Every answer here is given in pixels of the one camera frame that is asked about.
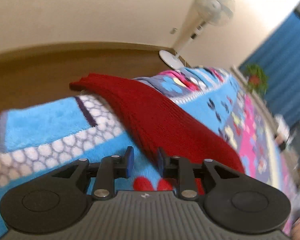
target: gray gripper base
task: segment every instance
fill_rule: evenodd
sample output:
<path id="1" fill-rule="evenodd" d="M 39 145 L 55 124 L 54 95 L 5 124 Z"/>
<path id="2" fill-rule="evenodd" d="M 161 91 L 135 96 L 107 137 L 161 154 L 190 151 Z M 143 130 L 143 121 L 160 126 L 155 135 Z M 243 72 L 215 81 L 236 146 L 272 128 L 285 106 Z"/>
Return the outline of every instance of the gray gripper base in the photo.
<path id="1" fill-rule="evenodd" d="M 281 231 L 240 235 L 211 222 L 196 202 L 180 200 L 172 191 L 119 191 L 96 201 L 73 226 L 47 235 L 10 230 L 2 240 L 288 240 Z"/>

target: wooden floor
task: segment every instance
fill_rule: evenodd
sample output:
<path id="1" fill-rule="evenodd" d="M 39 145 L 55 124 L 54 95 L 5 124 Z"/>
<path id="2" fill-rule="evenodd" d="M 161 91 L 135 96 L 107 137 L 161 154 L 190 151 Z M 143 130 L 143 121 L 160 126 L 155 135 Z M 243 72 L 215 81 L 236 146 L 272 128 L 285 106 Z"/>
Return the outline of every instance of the wooden floor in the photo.
<path id="1" fill-rule="evenodd" d="M 158 51 L 100 49 L 53 53 L 0 64 L 0 112 L 78 94 L 69 83 L 89 73 L 153 76 L 169 67 Z"/>

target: colorful patterned blanket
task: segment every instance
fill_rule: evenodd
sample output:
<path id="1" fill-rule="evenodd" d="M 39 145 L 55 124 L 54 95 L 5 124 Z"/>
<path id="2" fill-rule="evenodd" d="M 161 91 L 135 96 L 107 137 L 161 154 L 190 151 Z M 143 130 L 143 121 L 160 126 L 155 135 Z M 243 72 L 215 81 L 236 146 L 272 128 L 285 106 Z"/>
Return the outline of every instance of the colorful patterned blanket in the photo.
<path id="1" fill-rule="evenodd" d="M 221 136 L 237 151 L 246 174 L 294 198 L 295 187 L 271 132 L 250 97 L 227 71 L 182 68 L 136 80 L 158 90 Z M 98 162 L 108 155 L 122 155 L 127 146 L 135 148 L 133 174 L 130 179 L 117 179 L 117 190 L 172 189 L 98 95 L 81 94 L 5 111 L 0 115 L 0 199 L 10 188 L 66 162 L 79 157 Z M 0 236 L 6 231 L 0 216 Z"/>

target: red knitted fabric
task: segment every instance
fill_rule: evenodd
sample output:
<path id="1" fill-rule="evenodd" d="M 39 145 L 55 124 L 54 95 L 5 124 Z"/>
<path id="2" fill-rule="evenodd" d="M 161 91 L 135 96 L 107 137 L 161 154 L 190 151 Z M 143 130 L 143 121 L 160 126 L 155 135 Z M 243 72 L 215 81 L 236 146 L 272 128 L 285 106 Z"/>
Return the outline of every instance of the red knitted fabric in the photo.
<path id="1" fill-rule="evenodd" d="M 135 143 L 156 162 L 158 147 L 167 155 L 193 163 L 214 159 L 244 172 L 237 153 L 218 135 L 157 90 L 136 80 L 89 74 L 70 84 L 102 96 L 117 114 Z"/>

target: dark purple stripe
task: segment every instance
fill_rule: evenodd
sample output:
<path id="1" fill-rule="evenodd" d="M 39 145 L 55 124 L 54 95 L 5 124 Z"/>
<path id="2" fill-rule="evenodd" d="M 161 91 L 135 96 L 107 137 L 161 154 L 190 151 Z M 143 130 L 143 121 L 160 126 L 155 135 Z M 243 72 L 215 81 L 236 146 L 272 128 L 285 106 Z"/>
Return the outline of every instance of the dark purple stripe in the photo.
<path id="1" fill-rule="evenodd" d="M 84 117 L 87 119 L 88 123 L 92 126 L 95 127 L 98 124 L 96 123 L 96 120 L 94 120 L 94 118 L 92 117 L 92 115 L 90 114 L 90 112 L 87 110 L 87 108 L 84 106 L 83 102 L 81 101 L 81 99 L 79 97 L 74 97 L 75 101 L 77 101 L 77 104 L 81 110 L 81 112 L 83 113 Z"/>

